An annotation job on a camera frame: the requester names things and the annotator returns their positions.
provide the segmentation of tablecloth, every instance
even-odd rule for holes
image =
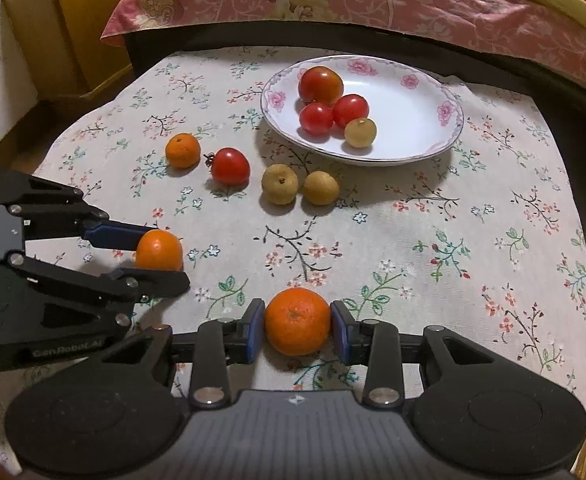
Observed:
[[[586,407],[586,248],[564,165],[528,96],[442,80],[465,113],[448,152],[395,168],[356,168],[292,146],[260,115],[263,85],[278,70],[326,50],[229,48],[177,53],[113,102],[68,128],[37,174],[85,192],[111,218],[170,230],[182,239],[191,290],[135,307],[134,330],[160,320],[175,332],[205,319],[240,317],[252,298],[304,286],[342,300],[358,319],[401,332],[443,324],[573,392]],[[401,125],[402,117],[398,116]],[[245,189],[220,187],[200,163],[167,166],[164,146],[195,134],[203,153],[240,149],[251,164]],[[273,163],[300,179],[329,171],[334,208],[261,199]],[[28,254],[98,274],[132,254],[68,238],[30,242]],[[0,460],[16,463],[2,418],[25,385],[62,365],[0,373]],[[405,366],[407,394],[421,391]],[[265,346],[251,367],[230,367],[231,387],[300,390],[363,385],[365,368],[339,364],[327,342],[287,358]],[[185,393],[180,365],[174,394]]]

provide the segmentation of orange fruit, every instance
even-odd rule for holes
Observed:
[[[180,270],[182,265],[182,243],[168,231],[153,229],[137,243],[135,267],[139,269]]]
[[[170,166],[185,170],[198,163],[202,150],[192,134],[177,134],[166,143],[165,153]]]
[[[307,288],[283,290],[271,300],[264,313],[264,329],[269,343],[288,356],[319,350],[330,328],[328,303]]]

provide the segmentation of pink bedsheet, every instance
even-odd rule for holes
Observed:
[[[404,32],[534,60],[586,87],[586,29],[530,0],[121,0],[102,38],[122,44],[122,34],[144,28],[252,20],[346,22]]]

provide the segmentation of floral tablecloth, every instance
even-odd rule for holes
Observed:
[[[135,330],[159,320],[175,332],[205,319],[239,317],[251,298],[267,303],[289,286],[342,300],[359,319],[380,317],[401,332],[443,324],[566,386],[586,406],[586,248],[551,133],[531,98],[448,78],[465,126],[453,148],[396,168],[355,168],[304,152],[263,121],[270,76],[326,50],[230,48],[174,54],[94,110],[55,142],[38,175],[79,186],[113,219],[146,223],[182,239],[191,290],[139,304]],[[252,176],[246,189],[209,179],[204,164],[180,173],[164,146],[192,132],[204,153],[234,146]],[[333,209],[260,198],[260,176],[288,164],[300,178],[333,173]],[[80,239],[41,240],[29,254],[100,273],[130,265],[130,253]],[[0,374],[0,460],[16,463],[2,419],[10,400],[59,365]],[[407,394],[421,391],[406,367]],[[318,354],[277,355],[231,367],[234,389],[361,389],[366,370],[345,368],[328,342]],[[180,367],[175,395],[189,368]]]

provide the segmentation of cabinet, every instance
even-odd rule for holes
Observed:
[[[126,50],[100,41],[120,0],[3,0],[41,100],[97,94],[130,70]]]

